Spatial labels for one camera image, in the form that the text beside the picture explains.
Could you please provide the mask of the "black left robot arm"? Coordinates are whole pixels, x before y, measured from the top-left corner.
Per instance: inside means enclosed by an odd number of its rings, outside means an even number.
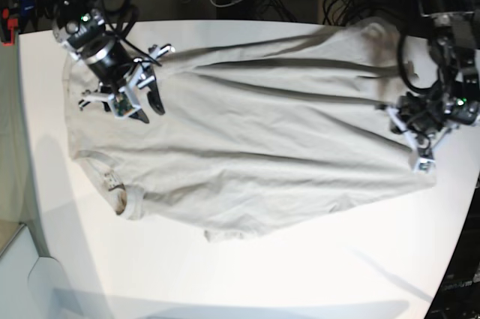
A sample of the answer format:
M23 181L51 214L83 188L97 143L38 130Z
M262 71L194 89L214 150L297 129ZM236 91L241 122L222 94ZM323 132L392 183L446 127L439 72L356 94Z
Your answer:
M436 80L423 88L412 83L404 61L407 33L402 31L396 59L408 91L396 104L379 108L388 114L391 131L404 136L415 159L427 165L454 128L479 122L479 69L473 0L418 0L418 11L432 25L427 45L436 64Z

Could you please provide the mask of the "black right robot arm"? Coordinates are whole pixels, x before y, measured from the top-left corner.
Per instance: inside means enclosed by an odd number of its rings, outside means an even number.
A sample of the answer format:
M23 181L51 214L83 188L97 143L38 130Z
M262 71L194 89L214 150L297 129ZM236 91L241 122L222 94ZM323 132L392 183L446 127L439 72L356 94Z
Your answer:
M97 78L97 88L85 90L78 107L100 103L117 119L148 123L137 92L146 91L153 111L165 114L154 68L159 59L173 52L172 45L154 45L143 51L128 40L139 11L132 0L109 10L106 0L58 0L54 7L52 33L73 59L82 62Z

